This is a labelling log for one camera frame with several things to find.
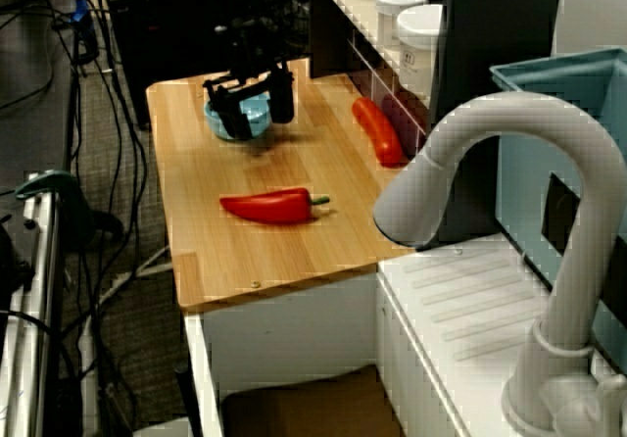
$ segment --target faucet spout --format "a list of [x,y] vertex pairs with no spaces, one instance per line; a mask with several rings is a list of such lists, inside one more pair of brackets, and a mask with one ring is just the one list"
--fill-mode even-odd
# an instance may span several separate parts
[[555,435],[543,387],[564,375],[587,374],[588,346],[625,206],[627,167],[616,143],[595,119],[555,97],[503,92],[463,104],[434,128],[424,148],[385,188],[374,220],[390,239],[426,244],[442,220],[458,163],[490,136],[538,137],[562,150],[579,171],[582,199],[549,304],[523,346],[504,391],[507,419],[522,435]]

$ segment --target white faucet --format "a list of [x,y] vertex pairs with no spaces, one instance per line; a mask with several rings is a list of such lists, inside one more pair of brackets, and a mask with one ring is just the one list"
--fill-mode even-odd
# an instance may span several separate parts
[[544,314],[521,349],[503,393],[504,414],[525,437],[618,437],[627,395],[622,375],[597,384],[589,373],[592,323],[627,205],[627,168],[595,119],[554,97],[503,92],[457,107],[386,187],[374,220],[391,240],[425,245],[442,220],[458,163],[475,143],[502,133],[548,141],[570,157],[582,199]]

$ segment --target wooden countertop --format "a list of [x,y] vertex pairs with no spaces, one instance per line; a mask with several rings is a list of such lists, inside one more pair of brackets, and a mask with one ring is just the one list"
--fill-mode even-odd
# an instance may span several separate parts
[[[373,272],[412,252],[380,234],[372,207],[399,169],[382,168],[354,121],[361,95],[345,75],[294,73],[294,120],[250,142],[226,142],[203,114],[205,76],[154,84],[148,102],[180,307],[204,312]],[[218,199],[307,187],[331,202],[307,224],[227,214]]]

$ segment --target white cabinet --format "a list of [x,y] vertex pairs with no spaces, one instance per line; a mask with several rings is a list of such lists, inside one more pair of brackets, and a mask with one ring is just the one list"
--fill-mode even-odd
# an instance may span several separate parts
[[240,391],[337,376],[375,364],[376,274],[188,316],[205,437],[222,435],[219,403]]
[[458,437],[383,276],[376,293],[377,367],[407,437]]

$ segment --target tile backsplash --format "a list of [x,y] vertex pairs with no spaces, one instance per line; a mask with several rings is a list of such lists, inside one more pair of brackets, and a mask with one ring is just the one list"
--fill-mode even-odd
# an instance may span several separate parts
[[428,109],[399,84],[398,76],[379,53],[355,31],[348,40],[348,76],[359,92],[381,109],[412,159],[426,140]]

